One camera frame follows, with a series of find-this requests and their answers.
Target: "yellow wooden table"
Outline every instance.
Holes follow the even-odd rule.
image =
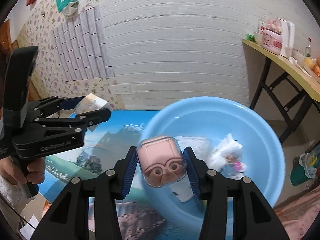
[[[243,39],[242,43],[250,46],[251,48],[259,51],[264,56],[266,56],[266,62],[262,71],[262,75],[255,95],[253,96],[252,102],[250,104],[250,108],[252,110],[255,108],[257,101],[261,95],[262,89],[264,89],[271,97],[276,107],[279,109],[281,115],[283,116],[285,122],[287,123],[287,128],[279,137],[280,142],[283,143],[289,137],[289,135],[294,132],[300,125],[301,121],[307,114],[312,104],[315,105],[320,113],[318,103],[320,102],[320,84],[313,77],[306,75],[300,68],[292,64],[287,58],[273,54],[252,41]],[[274,82],[272,82],[271,85],[268,86],[266,85],[266,79],[272,61],[279,65],[284,70],[284,73],[279,76]],[[289,75],[302,87],[302,90],[297,88],[297,86],[292,83],[292,81],[288,78]],[[279,83],[285,80],[295,88],[295,90],[297,91],[297,95],[285,106],[282,106],[276,95],[273,93],[273,89]],[[303,102],[299,110],[297,111],[294,118],[291,119],[288,115],[288,111],[302,99]]]

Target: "clear plastic case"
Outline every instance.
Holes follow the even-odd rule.
[[[169,136],[143,140],[137,148],[142,175],[152,187],[177,182],[187,173],[187,163],[177,141]]]

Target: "power outlet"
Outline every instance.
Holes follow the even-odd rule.
[[[111,93],[115,95],[131,94],[130,85],[115,85],[109,87]]]

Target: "white wall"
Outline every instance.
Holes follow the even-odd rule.
[[[310,37],[312,55],[320,55],[320,28],[302,0],[100,0],[100,6],[116,79],[131,84],[132,94],[123,95],[128,109],[159,109],[198,95],[248,105],[241,39],[256,30],[261,13],[294,22],[295,48],[304,50]],[[280,119],[262,109],[265,118]]]
[[[19,0],[11,12],[9,13],[6,20],[10,20],[10,36],[11,41],[17,39],[23,25],[26,23],[28,18],[33,12],[34,7],[39,4],[42,0],[36,0],[34,4],[26,6],[27,0]]]

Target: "metal table frame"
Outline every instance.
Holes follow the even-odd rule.
[[[262,75],[261,75],[257,90],[250,104],[250,109],[253,110],[255,108],[258,102],[258,99],[261,95],[262,89],[264,89],[267,92],[267,94],[271,97],[272,101],[275,103],[276,107],[280,111],[282,117],[284,118],[284,121],[287,124],[286,129],[279,136],[279,141],[282,144],[290,136],[290,134],[297,129],[297,127],[300,125],[303,118],[306,116],[312,104],[316,107],[319,113],[320,113],[320,107],[319,107],[319,102],[313,100],[304,89],[300,90],[299,88],[297,88],[295,84],[293,84],[293,82],[288,77],[289,74],[286,71],[283,74],[281,74],[275,81],[273,81],[271,85],[268,86],[266,84],[266,79],[269,74],[271,62],[272,60],[266,57]],[[279,99],[273,93],[273,89],[278,84],[280,84],[282,81],[285,81],[285,80],[297,91],[297,95],[294,98],[292,98],[285,106],[282,106]],[[294,118],[291,119],[290,116],[288,115],[288,111],[301,100],[303,100],[303,102],[299,110],[295,114]]]

